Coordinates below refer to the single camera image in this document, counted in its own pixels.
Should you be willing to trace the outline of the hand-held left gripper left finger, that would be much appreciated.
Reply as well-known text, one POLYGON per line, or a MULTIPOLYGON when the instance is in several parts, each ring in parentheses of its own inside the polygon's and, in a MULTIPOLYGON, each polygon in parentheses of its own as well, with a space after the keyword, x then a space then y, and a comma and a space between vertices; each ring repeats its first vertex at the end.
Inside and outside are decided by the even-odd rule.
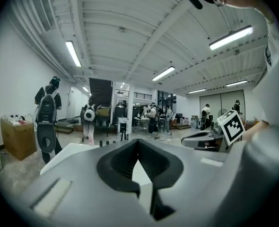
POLYGON ((52 227, 155 227, 154 218, 140 204, 137 192, 121 192, 110 187, 107 179, 132 183, 113 171, 104 155, 130 149, 138 143, 158 147, 153 140, 130 140, 72 154, 44 172, 24 192, 23 202, 33 214, 33 223, 52 227))

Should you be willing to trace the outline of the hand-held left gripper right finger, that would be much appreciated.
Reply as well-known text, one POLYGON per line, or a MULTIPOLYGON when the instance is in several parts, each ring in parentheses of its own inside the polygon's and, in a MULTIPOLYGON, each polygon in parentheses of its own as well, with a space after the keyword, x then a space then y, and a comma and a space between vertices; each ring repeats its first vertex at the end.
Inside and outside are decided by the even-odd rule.
POLYGON ((238 172, 243 147, 229 154, 138 140, 141 164, 152 178, 151 214, 140 227, 229 226, 231 208, 220 213, 238 172))

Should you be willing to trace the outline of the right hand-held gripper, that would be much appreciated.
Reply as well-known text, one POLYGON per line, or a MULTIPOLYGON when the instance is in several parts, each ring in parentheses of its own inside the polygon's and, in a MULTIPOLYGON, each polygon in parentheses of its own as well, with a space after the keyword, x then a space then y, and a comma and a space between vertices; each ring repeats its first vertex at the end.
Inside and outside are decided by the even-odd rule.
POLYGON ((244 132, 244 124, 238 112, 229 110, 212 121, 207 129, 182 138, 181 143, 196 150, 229 152, 244 132))

